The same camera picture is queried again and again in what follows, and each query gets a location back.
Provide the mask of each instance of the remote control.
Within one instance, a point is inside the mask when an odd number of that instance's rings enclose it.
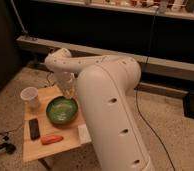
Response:
[[[37,119],[29,120],[30,137],[32,140],[36,140],[40,137],[39,124]]]

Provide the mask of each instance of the floor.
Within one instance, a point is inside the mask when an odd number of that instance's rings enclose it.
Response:
[[[0,132],[19,127],[23,122],[24,104],[20,92],[28,86],[37,88],[53,84],[54,77],[45,71],[23,68],[0,92]],[[166,96],[139,92],[139,107],[166,145],[177,171],[194,171],[194,120],[183,116],[182,101]],[[140,118],[134,94],[127,97],[138,127],[157,171],[172,170],[160,142]],[[23,163],[23,127],[10,133],[17,151],[0,152],[0,171],[45,171],[38,161]],[[86,145],[46,159],[52,171],[100,171],[92,145]]]

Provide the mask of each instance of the green bowl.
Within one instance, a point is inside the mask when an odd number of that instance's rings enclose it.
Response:
[[[76,118],[78,105],[76,100],[59,96],[53,99],[47,106],[46,114],[54,124],[66,124]]]

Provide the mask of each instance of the table leg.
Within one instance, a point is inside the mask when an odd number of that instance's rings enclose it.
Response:
[[[42,159],[38,159],[38,161],[46,168],[47,171],[51,170],[51,167],[48,165],[48,163],[44,160],[44,158]]]

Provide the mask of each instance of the white cup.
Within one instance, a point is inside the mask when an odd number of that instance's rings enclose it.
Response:
[[[20,93],[20,97],[29,105],[29,107],[33,109],[39,107],[40,105],[38,90],[35,87],[27,87],[23,89]]]

